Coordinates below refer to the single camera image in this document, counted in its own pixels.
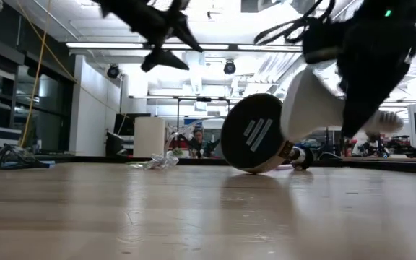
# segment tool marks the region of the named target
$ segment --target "yellow cable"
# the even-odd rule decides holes
[[[46,48],[46,50],[48,50],[48,52],[52,55],[52,57],[54,58],[54,60],[56,61],[56,63],[62,68],[62,70],[64,70],[64,72],[69,75],[69,77],[71,78],[71,80],[73,82],[75,82],[82,90],[84,90],[88,95],[90,95],[92,98],[94,98],[95,100],[97,100],[99,103],[103,104],[105,107],[110,108],[112,111],[119,113],[123,116],[123,122],[129,118],[125,113],[120,113],[120,111],[117,111],[116,109],[110,107],[109,105],[107,105],[106,103],[104,103],[102,100],[100,100],[99,98],[95,97],[90,91],[88,91],[85,87],[83,87],[81,85],[81,82],[79,82],[71,73],[70,71],[61,63],[61,61],[59,60],[59,58],[57,57],[57,55],[51,50],[51,48],[49,48],[48,44],[46,43],[45,40],[43,40],[43,37],[40,35],[40,33],[38,32],[38,30],[36,29],[36,26],[33,24],[33,22],[31,21],[31,19],[28,17],[27,12],[25,11],[25,8],[23,8],[22,4],[20,3],[20,0],[17,0],[17,5],[20,8],[20,11],[22,11],[23,17],[28,21],[28,23],[30,24],[31,28],[33,29],[33,31],[35,32],[35,34],[38,36],[38,38],[41,40],[41,44],[43,45],[43,47]]]
[[[48,0],[48,10],[47,10],[48,13],[46,15],[46,24],[44,27],[40,58],[38,59],[38,68],[36,69],[36,78],[35,78],[35,83],[33,84],[32,97],[30,100],[30,108],[28,109],[28,116],[25,122],[25,129],[23,131],[23,138],[22,138],[22,141],[19,143],[20,147],[24,147],[25,145],[25,140],[27,138],[27,132],[28,132],[28,125],[30,124],[30,119],[31,119],[32,110],[33,110],[33,100],[35,99],[36,89],[38,88],[38,80],[40,79],[40,70],[41,70],[41,64],[43,61],[44,45],[46,43],[46,36],[47,36],[48,28],[49,28],[49,20],[50,20],[49,11],[50,10],[51,10],[51,0]]]

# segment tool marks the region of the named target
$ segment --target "wooden floor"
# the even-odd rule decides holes
[[[416,175],[63,164],[0,172],[0,260],[416,260]]]

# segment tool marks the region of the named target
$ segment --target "security camera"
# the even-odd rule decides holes
[[[235,73],[235,70],[236,70],[236,67],[235,67],[234,61],[232,60],[226,61],[224,65],[224,74],[232,75]]]
[[[116,79],[118,76],[120,76],[120,69],[118,68],[118,64],[111,64],[110,68],[107,70],[107,77]]]

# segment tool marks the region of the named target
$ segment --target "white wall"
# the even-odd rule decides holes
[[[79,156],[105,156],[105,133],[113,130],[120,109],[120,89],[77,56],[71,108],[70,150]]]

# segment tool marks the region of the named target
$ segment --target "black cable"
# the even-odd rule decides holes
[[[301,18],[294,19],[289,22],[284,22],[280,25],[276,25],[274,27],[269,28],[268,30],[260,32],[254,38],[255,45],[266,45],[269,44],[276,39],[283,37],[286,42],[288,43],[298,43],[303,40],[304,32],[309,28],[309,26],[318,24],[318,23],[325,23],[330,22],[330,14],[333,12],[333,8],[335,8],[336,0],[330,0],[329,6],[325,10],[325,12],[320,17],[310,17],[316,10],[317,7],[322,3],[323,0],[318,0]],[[281,29],[282,27],[290,25],[286,29],[282,30],[281,32],[277,33],[275,36],[272,36],[269,39],[263,40],[268,34]],[[295,38],[291,38],[290,36],[299,28],[303,27],[303,31],[299,36]]]

